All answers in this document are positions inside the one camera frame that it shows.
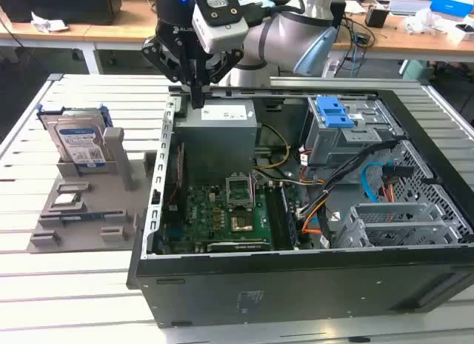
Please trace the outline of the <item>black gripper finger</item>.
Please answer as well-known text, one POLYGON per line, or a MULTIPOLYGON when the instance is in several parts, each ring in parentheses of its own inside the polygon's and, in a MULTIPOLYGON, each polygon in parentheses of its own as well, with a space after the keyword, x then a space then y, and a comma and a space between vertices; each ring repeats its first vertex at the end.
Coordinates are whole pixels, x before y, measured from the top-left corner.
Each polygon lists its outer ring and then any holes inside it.
POLYGON ((243 56, 242 49, 233 49, 212 56, 207 54, 207 60, 198 61, 198 108, 204 107, 210 85, 220 82, 243 56))
POLYGON ((165 45, 159 37, 148 38, 141 49, 144 58, 162 72, 171 82, 180 82, 190 94, 193 108, 199 108, 199 86, 196 69, 188 58, 181 38, 171 38, 165 45))

